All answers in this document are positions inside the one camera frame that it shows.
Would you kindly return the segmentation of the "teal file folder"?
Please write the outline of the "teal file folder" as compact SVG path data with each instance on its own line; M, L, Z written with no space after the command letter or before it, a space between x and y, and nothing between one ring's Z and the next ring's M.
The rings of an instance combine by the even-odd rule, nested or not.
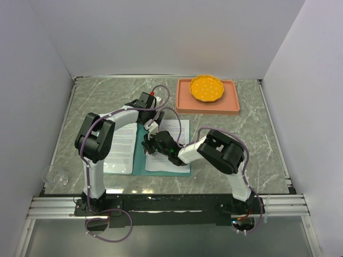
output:
M129 174L131 176L158 176L156 172L150 172L145 169L146 166L146 157L147 155L143 151L143 146L141 142L143 140L146 131L141 125L137 125L137 136L136 136L136 146L135 152L133 157L133 172ZM168 176L168 177L189 177L189 176Z

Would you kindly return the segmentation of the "printed paper sheet top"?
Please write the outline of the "printed paper sheet top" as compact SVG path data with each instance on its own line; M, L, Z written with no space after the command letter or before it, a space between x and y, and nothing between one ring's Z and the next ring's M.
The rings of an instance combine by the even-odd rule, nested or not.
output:
M126 125L114 132L110 152L103 164L104 174L132 174L136 136L137 124Z

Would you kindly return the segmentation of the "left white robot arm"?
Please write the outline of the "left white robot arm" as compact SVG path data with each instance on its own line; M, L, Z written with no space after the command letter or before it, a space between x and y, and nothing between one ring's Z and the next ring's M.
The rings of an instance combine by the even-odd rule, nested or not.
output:
M157 114L159 102L153 92L143 92L140 98L118 110L86 115L74 146L84 165L85 185L81 198L93 215L101 215L106 209L103 166L110 153L114 132L133 123L145 125Z

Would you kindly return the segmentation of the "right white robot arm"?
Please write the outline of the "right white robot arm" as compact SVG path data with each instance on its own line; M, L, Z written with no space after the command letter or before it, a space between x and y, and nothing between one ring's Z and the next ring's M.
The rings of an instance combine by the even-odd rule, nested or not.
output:
M223 129L201 127L198 133L202 130L209 132L202 138L198 135L195 142L185 147L179 146L168 131L160 131L151 137L146 134L141 144L145 153L162 154L178 167L200 159L207 160L228 177L235 209L239 213L247 213L253 207L252 187L245 176L249 162L247 146L239 137Z

